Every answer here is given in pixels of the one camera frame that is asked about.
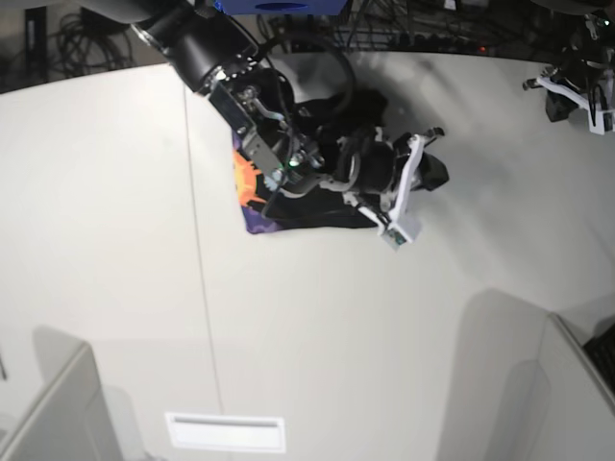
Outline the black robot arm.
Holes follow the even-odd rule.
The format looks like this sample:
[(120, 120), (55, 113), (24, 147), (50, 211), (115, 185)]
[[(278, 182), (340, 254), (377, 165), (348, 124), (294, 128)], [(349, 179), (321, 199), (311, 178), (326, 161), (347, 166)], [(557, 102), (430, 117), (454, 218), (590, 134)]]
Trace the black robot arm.
[(551, 38), (559, 41), (552, 63), (524, 89), (547, 91), (545, 110), (552, 122), (576, 109), (588, 116), (594, 133), (614, 130), (614, 3), (612, 1), (537, 1), (560, 24)]
[[(323, 37), (290, 32), (258, 42), (209, 1), (85, 1), (83, 8), (131, 27), (230, 127), (236, 193), (251, 233), (386, 226), (405, 193), (449, 179), (427, 152), (442, 129), (387, 139), (386, 98), (359, 87), (349, 60)], [(269, 58), (292, 40), (333, 59), (344, 78), (338, 92), (296, 99)]]

